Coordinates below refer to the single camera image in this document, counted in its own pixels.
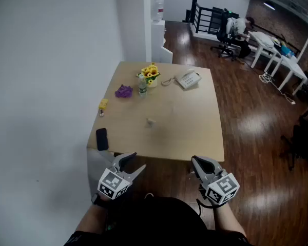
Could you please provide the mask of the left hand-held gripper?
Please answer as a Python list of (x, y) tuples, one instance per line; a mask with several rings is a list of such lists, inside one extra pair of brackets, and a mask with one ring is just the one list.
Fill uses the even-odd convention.
[(142, 165), (133, 173), (126, 173), (124, 167), (126, 164), (136, 157), (137, 153), (123, 153), (115, 157), (111, 166), (104, 170), (98, 183), (98, 191), (108, 198), (117, 198), (122, 195), (132, 181), (146, 168)]

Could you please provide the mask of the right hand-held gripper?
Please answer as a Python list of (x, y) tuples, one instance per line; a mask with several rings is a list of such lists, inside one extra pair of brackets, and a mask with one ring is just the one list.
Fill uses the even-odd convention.
[(202, 181), (201, 194), (213, 206), (222, 206), (232, 199), (240, 189), (240, 185), (232, 173), (219, 168), (208, 157), (194, 155), (191, 158), (196, 176)]

